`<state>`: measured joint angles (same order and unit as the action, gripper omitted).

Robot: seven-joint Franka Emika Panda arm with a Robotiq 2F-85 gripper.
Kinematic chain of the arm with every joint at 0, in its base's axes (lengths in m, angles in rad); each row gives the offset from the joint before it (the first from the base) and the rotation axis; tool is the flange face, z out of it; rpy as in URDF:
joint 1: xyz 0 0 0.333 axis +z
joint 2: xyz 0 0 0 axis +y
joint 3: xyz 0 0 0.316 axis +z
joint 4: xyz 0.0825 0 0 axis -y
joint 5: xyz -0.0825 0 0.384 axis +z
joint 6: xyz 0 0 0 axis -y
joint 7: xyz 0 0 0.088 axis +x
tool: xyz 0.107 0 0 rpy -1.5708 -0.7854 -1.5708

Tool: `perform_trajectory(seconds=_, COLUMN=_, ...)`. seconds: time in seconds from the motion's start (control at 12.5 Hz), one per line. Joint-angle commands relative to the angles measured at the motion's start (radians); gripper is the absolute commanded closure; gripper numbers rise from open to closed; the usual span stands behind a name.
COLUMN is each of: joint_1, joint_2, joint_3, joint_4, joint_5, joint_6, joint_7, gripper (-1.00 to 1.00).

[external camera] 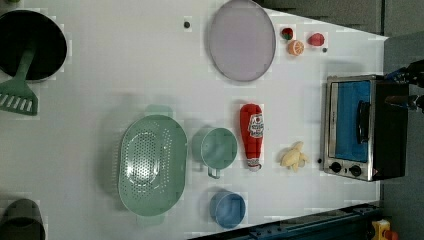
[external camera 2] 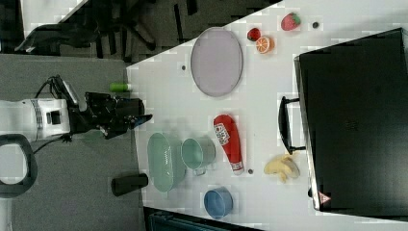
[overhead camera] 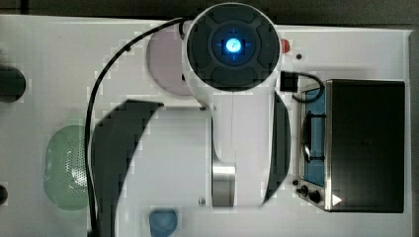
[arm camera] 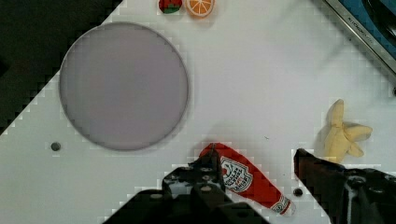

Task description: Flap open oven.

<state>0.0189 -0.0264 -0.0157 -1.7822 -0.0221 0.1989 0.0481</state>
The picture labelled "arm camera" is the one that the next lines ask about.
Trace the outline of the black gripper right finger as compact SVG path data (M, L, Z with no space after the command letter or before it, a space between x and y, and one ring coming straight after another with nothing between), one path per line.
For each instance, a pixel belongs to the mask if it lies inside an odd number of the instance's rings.
M332 224L342 224L346 168L319 159L303 148L293 157L294 173L329 216Z

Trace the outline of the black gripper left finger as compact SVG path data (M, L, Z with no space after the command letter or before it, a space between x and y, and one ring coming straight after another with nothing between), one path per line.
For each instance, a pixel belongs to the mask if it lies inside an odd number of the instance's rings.
M201 151L198 159L187 166L177 167L163 178L162 188L172 197L190 195L194 186L214 185L222 191L225 184L216 144L209 144Z

